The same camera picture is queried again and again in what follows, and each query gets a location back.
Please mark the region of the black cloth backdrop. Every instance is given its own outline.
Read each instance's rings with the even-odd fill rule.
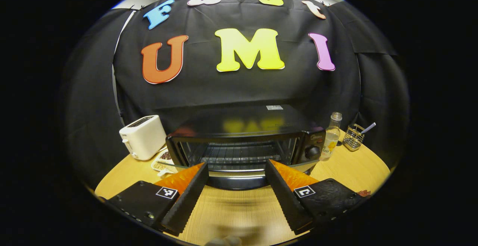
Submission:
[[[72,88],[77,92],[70,93],[71,101],[66,104],[73,106],[68,107],[66,118],[76,123],[66,122],[70,133],[66,139],[73,164],[93,188],[128,154],[118,134],[123,125],[112,91],[112,63],[125,124],[154,114],[160,116],[165,131],[170,133],[203,108],[289,104],[327,127],[330,114],[338,111],[343,114],[343,130],[354,122],[363,127],[376,122],[364,144],[389,168],[396,164],[403,153],[408,126],[407,85],[392,45],[353,6],[340,2],[328,7],[309,0],[327,17],[321,20],[303,0],[283,0],[283,6],[258,0],[188,6],[189,0],[174,0],[169,18],[149,30],[149,20],[143,16],[164,1],[152,3],[132,16],[121,34],[114,60],[118,34],[131,12],[127,9],[109,11],[90,30],[96,34],[94,41],[87,37],[91,34],[86,34],[78,45],[82,52],[72,55],[70,64],[77,69],[71,78],[76,81]],[[259,69],[258,55],[254,66],[247,69],[236,55],[241,64],[238,71],[218,72],[221,43],[214,33],[223,28],[236,28],[248,40],[259,28],[276,30],[285,68]],[[328,39],[335,71],[317,68],[316,47],[308,33]],[[145,81],[142,48],[161,42],[157,66],[166,69],[171,57],[166,42],[178,35],[189,36],[179,75],[161,84]],[[92,66],[86,58],[97,64]]]

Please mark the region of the white toaster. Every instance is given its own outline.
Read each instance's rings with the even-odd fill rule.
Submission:
[[[157,115],[142,117],[119,130],[131,156],[138,160],[151,159],[166,143],[166,133]]]

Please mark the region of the metal basket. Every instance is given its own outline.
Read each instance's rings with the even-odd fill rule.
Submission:
[[[365,134],[360,134],[360,132],[363,130],[364,128],[357,124],[348,126],[343,141],[343,144],[345,147],[347,147],[347,149],[353,152],[360,148],[360,145],[362,145],[363,139],[365,137]]]

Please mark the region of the yellow letter m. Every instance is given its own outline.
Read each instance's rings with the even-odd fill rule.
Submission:
[[[250,42],[235,28],[217,30],[215,35],[221,38],[221,63],[217,64],[218,71],[239,69],[240,64],[234,58],[234,51],[248,69],[252,68],[258,52],[261,52],[261,59],[257,62],[259,68],[284,68],[284,62],[280,60],[275,41],[277,31],[273,29],[258,29]]]

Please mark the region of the wooden table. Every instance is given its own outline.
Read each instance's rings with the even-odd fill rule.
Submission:
[[[150,166],[154,159],[138,161],[126,156],[101,180],[94,193],[109,199],[138,180],[159,181],[158,172]],[[311,176],[317,180],[334,178],[353,191],[369,190],[374,194],[389,173],[385,163],[362,145],[355,152],[344,146],[336,147],[331,159],[318,162]],[[184,232],[177,238],[204,245],[214,237],[232,235],[248,246],[273,245],[303,234],[296,236],[290,230],[270,186],[246,191],[205,186]]]

